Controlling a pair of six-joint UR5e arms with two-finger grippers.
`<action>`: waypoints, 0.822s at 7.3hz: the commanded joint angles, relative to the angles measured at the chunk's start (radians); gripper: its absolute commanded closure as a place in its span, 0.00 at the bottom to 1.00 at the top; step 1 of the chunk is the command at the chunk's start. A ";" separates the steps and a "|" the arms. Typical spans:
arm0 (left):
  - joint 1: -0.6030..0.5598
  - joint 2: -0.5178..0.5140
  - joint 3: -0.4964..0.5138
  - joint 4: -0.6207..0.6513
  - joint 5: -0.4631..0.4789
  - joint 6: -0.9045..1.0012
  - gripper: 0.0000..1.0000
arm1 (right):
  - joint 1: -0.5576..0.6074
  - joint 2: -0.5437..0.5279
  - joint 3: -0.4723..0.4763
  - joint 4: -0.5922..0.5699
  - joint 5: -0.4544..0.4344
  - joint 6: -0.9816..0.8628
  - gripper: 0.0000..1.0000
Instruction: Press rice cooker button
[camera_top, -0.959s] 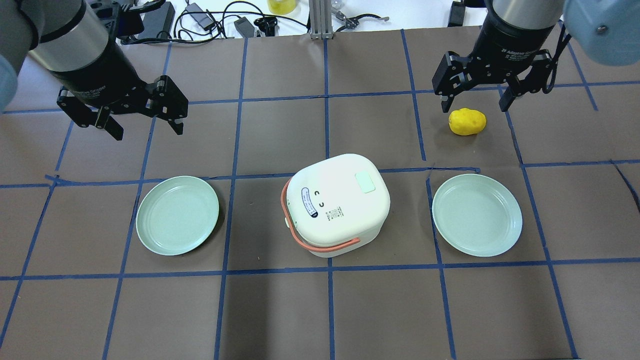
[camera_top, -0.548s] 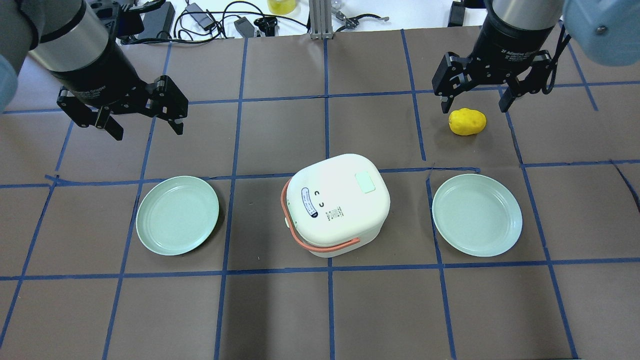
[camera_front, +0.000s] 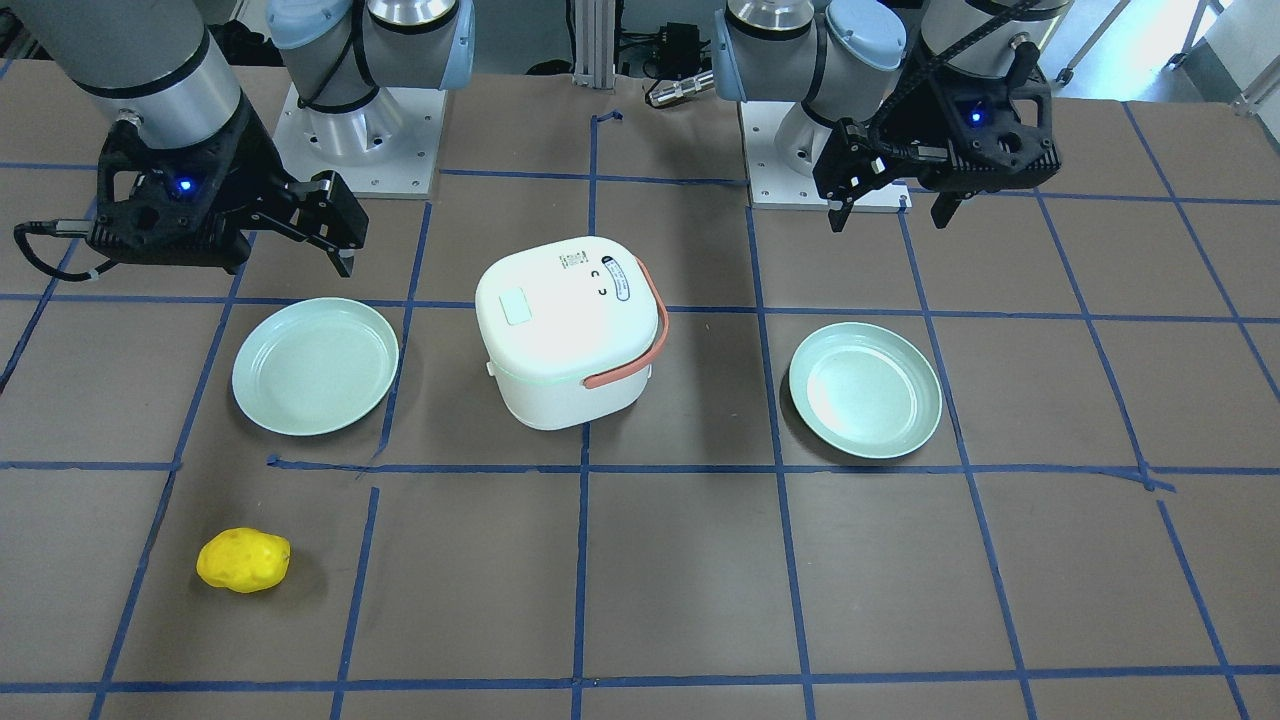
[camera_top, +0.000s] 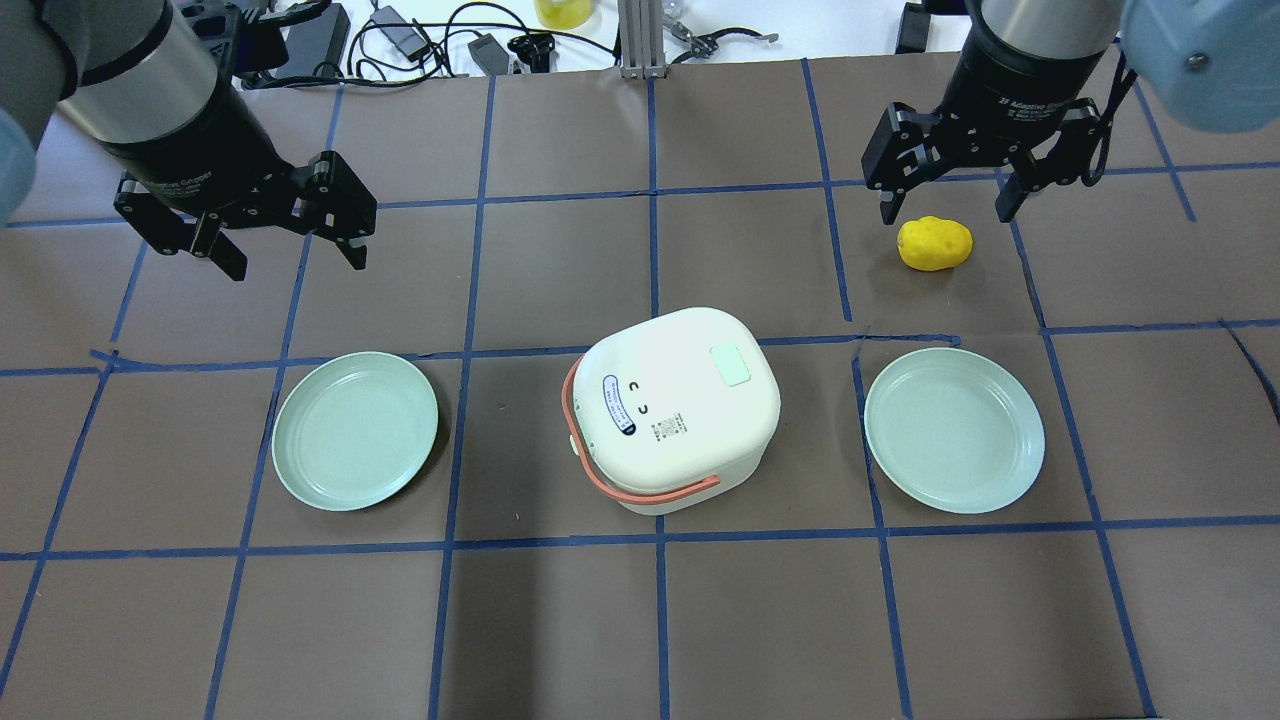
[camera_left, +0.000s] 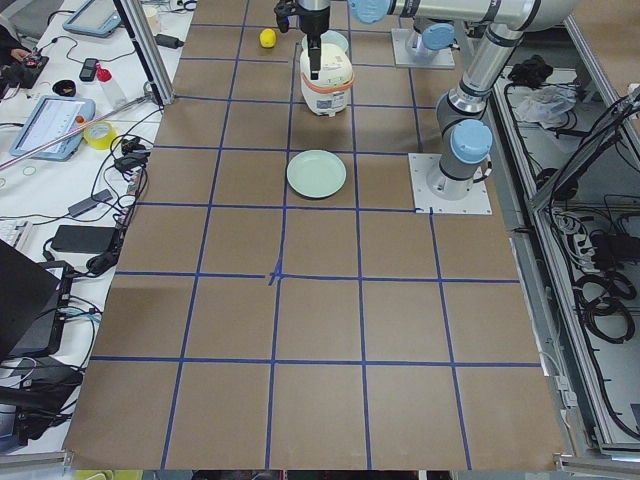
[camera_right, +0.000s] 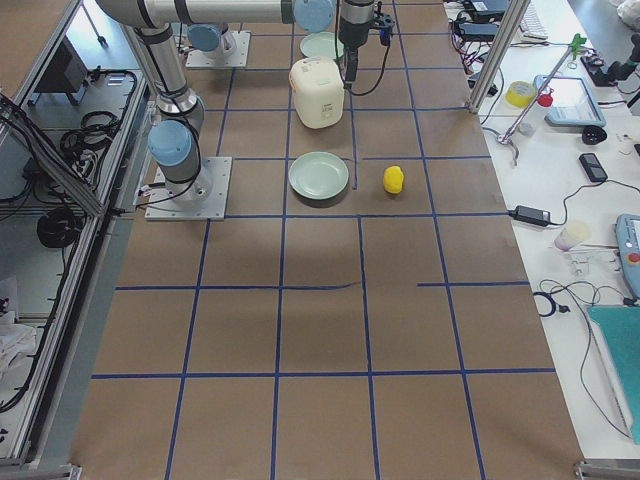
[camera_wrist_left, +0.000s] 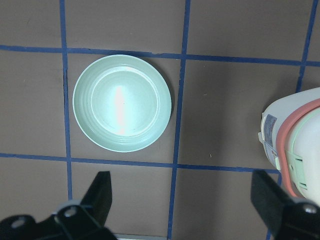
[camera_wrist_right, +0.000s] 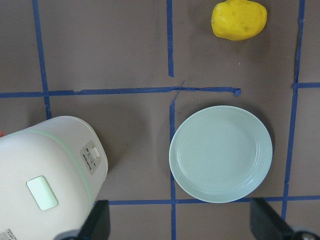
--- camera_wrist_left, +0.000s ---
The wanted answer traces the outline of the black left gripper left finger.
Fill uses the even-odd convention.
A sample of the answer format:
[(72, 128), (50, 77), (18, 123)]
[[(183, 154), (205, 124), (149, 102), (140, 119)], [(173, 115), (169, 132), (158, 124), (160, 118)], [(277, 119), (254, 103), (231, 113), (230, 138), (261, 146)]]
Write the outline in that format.
[(111, 205), (111, 173), (99, 171), (81, 200), (70, 201), (56, 212), (54, 225), (59, 230), (101, 229)]

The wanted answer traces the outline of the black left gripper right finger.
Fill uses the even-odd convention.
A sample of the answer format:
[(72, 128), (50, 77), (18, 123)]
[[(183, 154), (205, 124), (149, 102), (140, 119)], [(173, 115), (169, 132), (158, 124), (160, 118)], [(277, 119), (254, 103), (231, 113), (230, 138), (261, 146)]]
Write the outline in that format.
[(252, 173), (250, 200), (275, 240), (320, 238), (320, 206), (290, 196), (264, 170)]

